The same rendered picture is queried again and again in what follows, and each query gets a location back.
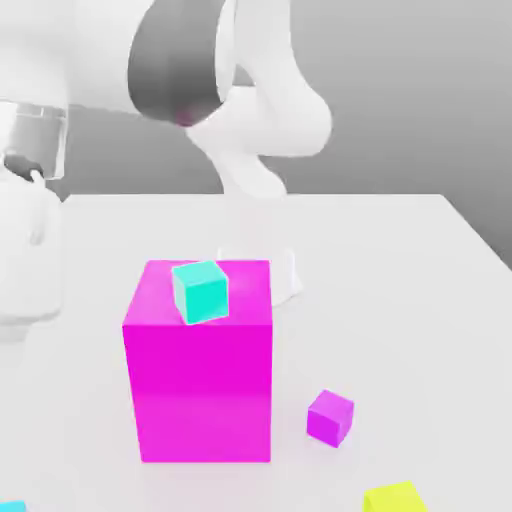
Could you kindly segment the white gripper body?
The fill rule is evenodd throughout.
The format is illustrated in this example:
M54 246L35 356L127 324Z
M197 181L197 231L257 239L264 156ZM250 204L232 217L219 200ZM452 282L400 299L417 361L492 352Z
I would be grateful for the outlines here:
M60 199L35 183L0 181L0 324L48 319L61 296Z

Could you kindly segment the small teal cube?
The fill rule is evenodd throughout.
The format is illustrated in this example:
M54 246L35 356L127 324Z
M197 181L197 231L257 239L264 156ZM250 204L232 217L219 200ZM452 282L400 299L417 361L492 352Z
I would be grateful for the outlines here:
M199 261L171 269L175 305L187 325L229 315L228 277L215 261Z

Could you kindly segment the small purple cube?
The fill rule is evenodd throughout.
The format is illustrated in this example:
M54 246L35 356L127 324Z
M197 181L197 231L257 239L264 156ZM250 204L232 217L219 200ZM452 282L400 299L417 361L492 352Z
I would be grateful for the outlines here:
M327 389L308 407L306 432L311 437L338 448L353 422L355 404Z

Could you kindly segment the small yellow cube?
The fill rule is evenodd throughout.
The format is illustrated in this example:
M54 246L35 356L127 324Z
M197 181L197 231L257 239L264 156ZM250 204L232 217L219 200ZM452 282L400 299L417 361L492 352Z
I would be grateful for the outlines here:
M363 512L428 512L416 488L410 481L367 490Z

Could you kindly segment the large magenta box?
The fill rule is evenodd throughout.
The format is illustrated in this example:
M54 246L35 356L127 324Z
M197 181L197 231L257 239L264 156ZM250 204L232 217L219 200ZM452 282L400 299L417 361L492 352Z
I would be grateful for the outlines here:
M122 324L145 463L271 459L273 322L265 260L224 260L229 315L186 325L172 260L146 263Z

